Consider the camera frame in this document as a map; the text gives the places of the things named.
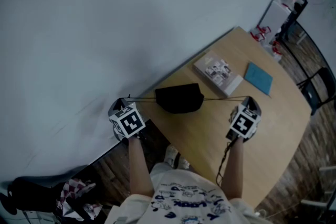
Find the forearm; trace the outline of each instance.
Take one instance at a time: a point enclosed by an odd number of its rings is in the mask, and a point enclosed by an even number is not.
[[[221,188],[228,200],[243,194],[243,138],[230,149]]]
[[[129,138],[130,182],[131,194],[141,194],[148,197],[154,195],[154,188],[143,155],[140,140]]]

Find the whiteboard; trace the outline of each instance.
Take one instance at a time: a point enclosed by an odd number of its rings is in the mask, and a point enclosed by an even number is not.
[[[336,0],[307,0],[297,19],[336,76]]]

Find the teal notebook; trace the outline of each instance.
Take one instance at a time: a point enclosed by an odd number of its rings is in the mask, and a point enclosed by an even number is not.
[[[260,67],[256,66],[254,63],[250,62],[248,64],[248,68],[244,79],[249,83],[257,87],[260,91],[265,94],[269,94],[269,90],[271,89],[273,77],[271,77],[268,73],[263,71]]]

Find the shoe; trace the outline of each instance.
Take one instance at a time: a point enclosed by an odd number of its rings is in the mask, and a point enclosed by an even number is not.
[[[190,163],[182,156],[178,159],[178,166],[177,169],[187,170],[189,169]]]
[[[174,162],[176,156],[178,155],[177,149],[173,145],[169,145],[166,149],[166,155],[164,156],[164,161],[168,165],[174,168]]]

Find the white wall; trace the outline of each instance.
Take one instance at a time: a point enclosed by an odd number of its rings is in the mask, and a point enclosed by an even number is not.
[[[270,0],[0,0],[0,182],[108,151],[107,109],[137,95]]]

